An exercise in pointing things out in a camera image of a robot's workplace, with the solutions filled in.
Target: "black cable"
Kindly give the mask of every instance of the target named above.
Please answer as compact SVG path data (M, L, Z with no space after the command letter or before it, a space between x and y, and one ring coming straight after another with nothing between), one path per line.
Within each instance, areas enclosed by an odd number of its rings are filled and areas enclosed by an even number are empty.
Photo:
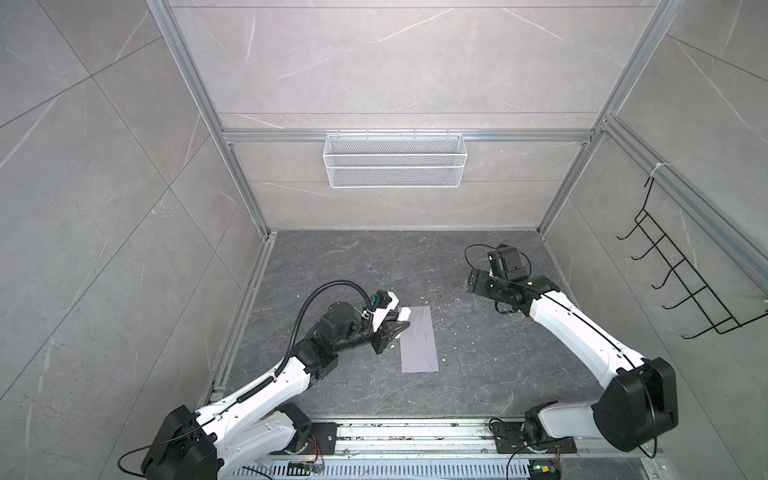
M654 409L654 403L650 399L650 392L648 391L648 386L645 384L645 380L643 379L640 373L637 374L637 377L640 379L640 382L643 384L643 388L645 389L645 398L648 399L648 407L650 408L650 423L654 427L654 453L653 455L648 455L648 452L645 451L642 445L638 445L637 447L648 458L654 458L656 456L656 451L659 446L659 430L656 427L656 410Z
M134 477L146 478L146 477L145 477L145 476L143 476L141 473L131 472L130 470L126 470L125 468L123 468L123 465L121 464L121 462L123 461L123 458L125 458L125 457L129 456L129 455L130 455L130 454L132 454L132 453L141 452L142 450L151 449L152 447L157 447L157 446L159 446L159 445L165 445L166 443L176 442L177 440L180 440L180 439L182 439L182 438L186 437L187 435L189 435L189 434L192 434L192 433L195 433L197 430L200 430L200 429L202 429L204 426L208 425L208 424L209 424L209 423L211 423L213 420L214 420L214 419L210 419L210 420L208 420L207 422L205 422L203 425L200 425L199 427L197 427L196 429L192 429L192 430L190 430L190 431L189 431L189 432L187 432L187 433L182 433L182 434L181 434L181 435L179 435L178 437L173 437L173 438L172 438L172 439L170 439L170 440L164 440L164 441L162 441L162 442L154 443L154 444L152 444L152 445L147 445L147 446L145 446L145 447L140 447L139 449L133 449L133 450L131 450L130 452L126 452L126 453L124 453L124 454L123 454L123 455L122 455L120 458L118 458L118 468L120 469L120 471L121 471L121 472L123 472L123 473L127 473L127 474L129 474L129 475L133 475Z
M270 476L269 476L269 475L267 475L266 473L264 473L264 472L260 472L260 471L256 470L255 468L246 467L246 466L242 466L241 468L245 468L246 470L250 470L250 471L252 471L252 472L254 472L254 473L258 473L259 475L262 475L262 476L265 476L265 477L267 477L269 480L274 480L272 477L270 477Z
M503 312L498 309L498 300L493 301L493 308L496 309L497 312L499 312L502 315L508 315L510 313L515 313L517 310L504 310Z
M529 448L534 447L536 445L542 445L542 444L545 444L545 443L553 443L553 442L556 442L558 440L562 440L562 439L551 439L551 440L548 440L546 442L531 443L530 445L523 445L519 449L515 450L512 453L512 455L509 456L509 460L507 461L507 469L506 469L507 480L509 480L509 465L512 463L512 459L515 457L515 455L517 455L518 453L522 452L523 449L529 449Z
M603 337L603 339L604 339L606 342L610 343L612 347L614 347L614 348L615 348L615 349L616 349L616 350L617 350L619 353L621 353L621 349L620 349L619 347L617 347L615 343L611 342L611 340L610 340L608 337L606 337L606 336L605 336L605 335L604 335L604 334L603 334L603 333L602 333L600 330L598 330L598 329L594 328L594 325L592 325L591 323L589 323L587 320L585 320L585 319L581 318L581 317L580 317L580 316L579 316L577 313L575 313L575 312L571 311L571 309L569 309L568 307L566 307L566 306L565 306L565 305L563 305L562 303L558 302L557 300L555 300L555 299L554 299L554 298L552 298L551 296L547 295L546 293L542 293L541 295L542 295L542 296L546 296L547 298L549 298L549 299L550 299L550 300L552 300L553 302L557 303L559 306L561 306L561 307L563 307L564 309L566 309L568 312L571 312L571 315L575 316L576 318L578 318L579 320L581 320L582 322L584 322L584 324L585 324L585 325L587 325L587 326L589 326L591 329L593 329L593 330L594 330L594 331L595 331L595 332L596 332L596 333L597 333L599 336ZM632 368L635 368L634 364L633 364L633 363L632 363L632 362L631 362L631 361L630 361L630 360L627 358L627 356L626 356L626 355L624 355L624 358L625 358L625 359L627 359L627 361L629 362L629 364L630 364L630 365L632 365Z
M291 335L290 335L290 341L288 342L288 349L286 350L286 355L283 357L283 361L280 362L280 365L277 367L277 370L275 370L275 374L274 374L275 380L277 380L277 377L286 368L286 365L288 365L288 360L290 360L290 357L293 355L293 346L296 344L296 338L299 335L299 327L301 326L301 320L304 318L304 313L306 313L306 309L310 307L312 300L314 300L315 297L320 295L321 292L328 290L332 286L337 286L337 285L347 285L357 290L358 293L366 300L366 308L367 309L370 308L371 299L370 297L368 297L368 293L366 293L366 291L363 290L360 285L358 285L357 283L354 283L351 280L334 280L332 282L324 283L323 285L318 286L315 289L315 291L310 293L310 295L306 298L306 300L304 300L304 304L301 306L301 309L299 310L299 315L296 317L296 322L293 324L293 331L291 332Z
M493 428L491 428L491 424L493 424L493 422L500 422L500 423L504 423L504 420L500 419L499 417L491 417L491 418L488 420L488 430L490 430L490 431L491 431L491 434L493 433ZM502 433L502 431L501 431L501 430L499 430L499 431L498 431L498 433L499 433L499 435L494 435L494 436L498 436L499 438L501 438L501 439L504 439L504 440L506 440L507 442L509 442L509 435L507 435L507 433L506 433L506 432L504 433L504 436L503 436L503 437L501 436L501 433Z
M467 261L467 265L469 265L469 266L470 266L470 268L474 268L474 267L473 267L473 266L472 266L472 264L469 262L469 258L467 258L467 250L469 250L469 249L470 249L470 248L472 248L472 247L485 247L485 248L490 248L491 250L496 250L494 247L491 247L490 245L486 245L485 243L473 243L472 245L469 245L469 246L467 246L467 247L464 249L464 260L466 260L466 261Z
M525 260L528 261L528 276L531 276L533 273L533 267L531 266L531 259L528 258L528 255L525 253L522 253L520 250L518 250L518 253L520 253L523 257L525 257Z

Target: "white wire basket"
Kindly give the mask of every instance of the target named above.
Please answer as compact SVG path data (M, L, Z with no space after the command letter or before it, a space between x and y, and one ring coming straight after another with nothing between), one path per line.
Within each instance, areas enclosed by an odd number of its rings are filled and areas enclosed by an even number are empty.
M460 134L331 134L323 160L333 188L458 187L467 148Z

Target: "aluminum frame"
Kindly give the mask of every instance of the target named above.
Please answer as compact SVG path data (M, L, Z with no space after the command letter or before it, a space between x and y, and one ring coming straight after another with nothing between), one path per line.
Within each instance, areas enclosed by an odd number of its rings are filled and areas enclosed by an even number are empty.
M744 235L730 218L713 205L674 166L645 144L621 120L609 117L605 123L608 135L624 149L667 194L693 218L720 248L746 273L760 289L768 293L768 252Z
M576 182L592 158L595 149L605 134L603 124L609 117L615 116L619 109L621 109L621 105L629 97L632 87L634 87L637 79L645 70L656 48L661 43L661 39L664 38L677 14L683 8L683 4L685 4L685 0L661 0L654 9L654 14L650 17L650 21L646 25L640 41L635 46L629 62L624 66L618 82L614 86L611 95L608 96L608 100L605 102L605 106L603 106L597 121L595 121L592 128L594 133L591 141L579 150L570 168L568 168L565 178L560 183L558 191L555 192L552 202L550 202L538 227L536 227L536 230L541 235L546 235L551 228L554 219L560 213Z
M522 417L505 417L523 422ZM509 458L496 453L488 430L488 417L349 418L322 415L313 422L335 422L336 454L326 458ZM645 458L636 449L621 452L605 439L575 439L577 457ZM271 458L296 458L298 455L271 455ZM658 456L664 457L659 449ZM551 458L545 453L520 453L519 458Z
M224 159L232 180L235 182L237 191L240 192L240 196L243 198L253 223L259 230L261 237L266 238L269 235L270 229L266 225L264 215L261 213L253 191L250 189L248 179L243 172L243 168L240 166L240 162L237 161L231 146L223 138L223 128L214 108L214 103L211 101L210 95L203 84L200 72L195 67L192 54L187 47L187 43L181 34L167 0L147 0L147 5L152 12L157 27L160 29L160 33L165 39L165 43L168 45L170 54L173 55L176 61L179 72L182 78L184 78L184 83L187 84L187 88L189 88L192 94L197 110L200 111L208 131L210 131L210 136L213 138L216 148Z
M225 130L222 135L225 141L234 143L252 143L262 141L316 141L324 142L328 135L336 134L460 134L464 141L578 141L589 142L592 131L584 128L545 128L545 129L253 129Z
M248 277L244 282L243 289L240 291L240 298L237 300L234 317L224 333L219 353L214 360L214 367L197 404L198 409L224 397L224 390L227 387L232 364L240 346L240 340L243 338L245 327L248 324L248 316L253 309L253 302L259 293L259 287L264 278L266 265L270 261L275 239L276 234L270 233L267 239L260 243L259 250L253 258Z

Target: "mounting plate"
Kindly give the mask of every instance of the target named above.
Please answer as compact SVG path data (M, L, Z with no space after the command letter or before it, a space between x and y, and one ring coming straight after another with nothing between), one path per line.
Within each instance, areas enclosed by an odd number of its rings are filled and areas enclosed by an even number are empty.
M323 455L333 455L336 452L336 432L339 424L334 422L313 422L310 427L310 438L312 435L317 438L317 446ZM300 452L303 455L313 453L312 442L307 442L307 447ZM286 450L273 452L272 455L290 454Z
M497 453L512 454L525 445L522 435L523 422L491 422L490 428L496 443ZM572 437L553 440L551 443L536 445L536 452L557 453L558 445L560 453L576 453L576 444Z

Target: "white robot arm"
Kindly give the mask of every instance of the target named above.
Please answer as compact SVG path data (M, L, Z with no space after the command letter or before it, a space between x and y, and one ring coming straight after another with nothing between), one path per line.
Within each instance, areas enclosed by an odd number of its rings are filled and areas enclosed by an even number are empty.
M605 438L628 452L677 425L674 371L665 361L648 360L615 339L546 277L529 277L515 248L500 245L488 258L490 274L472 268L467 291L494 300L497 311L498 303L507 303L547 328L604 389L598 400L548 402L528 410L523 425L527 445L546 445L562 437ZM296 343L310 302L336 285L351 286L366 299L362 318L356 318L350 304L334 303ZM369 299L347 280L319 287L300 310L283 360L225 399L194 413L186 406L174 410L148 447L141 472L151 480L213 480L270 452L299 451L311 421L285 401L336 368L336 352L364 344L383 352L409 326L410 309L398 313L398 303L394 293L382 290Z
M362 294L367 308L361 317L349 303L334 303L296 343L306 308L320 292L337 285L351 286ZM394 293L383 290L369 299L348 280L319 287L300 310L283 360L232 395L194 413L186 406L171 412L141 463L143 476L213 480L270 452L302 449L311 421L294 404L285 402L335 369L340 350L369 344L377 354L384 352L410 325L410 309L397 312L398 303ZM125 472L120 462L118 467Z
M514 247L488 252L491 272L472 268L467 291L521 310L563 342L603 387L597 400L548 402L525 414L524 440L605 438L624 452L677 425L675 374L663 359L646 359L581 312L544 276L529 277Z

